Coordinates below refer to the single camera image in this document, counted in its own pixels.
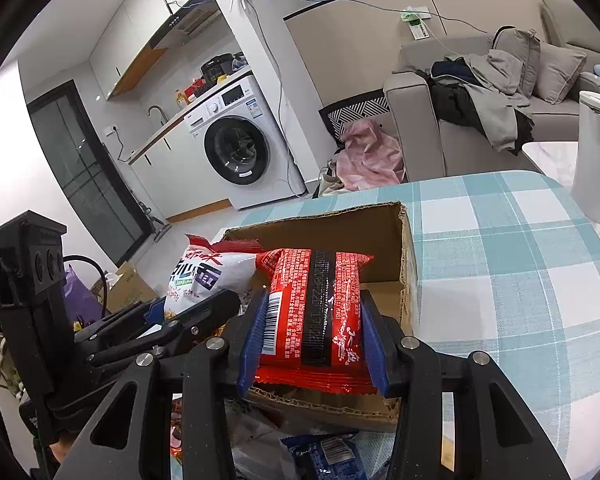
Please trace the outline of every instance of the soap bottle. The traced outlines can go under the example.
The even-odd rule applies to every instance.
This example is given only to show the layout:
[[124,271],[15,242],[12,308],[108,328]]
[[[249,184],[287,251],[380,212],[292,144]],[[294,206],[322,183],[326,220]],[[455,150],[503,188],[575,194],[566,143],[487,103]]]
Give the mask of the soap bottle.
[[176,90],[176,102],[178,103],[180,110],[184,110],[187,105],[189,105],[187,96],[184,95],[180,90]]

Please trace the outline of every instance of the metal screw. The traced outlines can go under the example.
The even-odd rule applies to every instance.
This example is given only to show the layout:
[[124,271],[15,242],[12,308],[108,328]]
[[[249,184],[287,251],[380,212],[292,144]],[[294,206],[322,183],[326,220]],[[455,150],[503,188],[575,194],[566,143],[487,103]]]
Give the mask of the metal screw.
[[490,361],[489,359],[489,355],[486,354],[485,352],[476,352],[474,353],[474,362],[478,363],[479,365],[485,365]]
[[402,345],[402,348],[406,348],[407,350],[415,350],[418,346],[420,346],[420,341],[414,336],[408,335],[400,340],[400,345]]
[[136,364],[138,366],[148,366],[151,363],[154,362],[154,356],[152,356],[151,354],[140,354],[138,357],[136,357]]
[[211,337],[206,340],[206,347],[209,350],[219,350],[224,346],[224,339],[221,337]]

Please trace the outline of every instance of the trash can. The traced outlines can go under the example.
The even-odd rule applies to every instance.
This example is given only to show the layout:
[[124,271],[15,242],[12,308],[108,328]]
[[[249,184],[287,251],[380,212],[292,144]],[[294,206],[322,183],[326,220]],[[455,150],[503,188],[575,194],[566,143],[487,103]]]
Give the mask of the trash can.
[[571,196],[582,212],[600,224],[600,94],[580,92],[578,159]]

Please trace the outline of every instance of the white barcode label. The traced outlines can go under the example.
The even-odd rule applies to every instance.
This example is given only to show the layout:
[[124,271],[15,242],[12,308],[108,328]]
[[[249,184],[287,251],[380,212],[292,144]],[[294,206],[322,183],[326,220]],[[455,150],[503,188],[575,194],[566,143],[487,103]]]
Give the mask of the white barcode label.
[[267,307],[267,315],[264,319],[264,339],[262,340],[262,353],[266,355],[276,354],[281,303],[282,291],[269,294],[269,306]]
[[353,452],[339,436],[327,438],[320,445],[329,465],[354,459]]

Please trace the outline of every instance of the beige wall panel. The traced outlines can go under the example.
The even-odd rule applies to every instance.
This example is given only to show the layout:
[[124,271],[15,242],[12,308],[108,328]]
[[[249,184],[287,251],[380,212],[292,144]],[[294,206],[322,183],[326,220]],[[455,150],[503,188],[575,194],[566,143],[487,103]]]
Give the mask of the beige wall panel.
[[[431,0],[361,0],[389,9],[427,6]],[[437,17],[427,20],[444,36]],[[396,12],[340,0],[286,20],[302,60],[326,106],[341,99],[382,88],[397,68],[403,43],[414,41],[408,24]]]
[[[495,34],[504,25],[532,28],[545,41],[540,20],[540,0],[434,0],[438,12],[448,18],[461,18],[482,30]],[[443,20],[450,36],[475,34],[468,25]]]

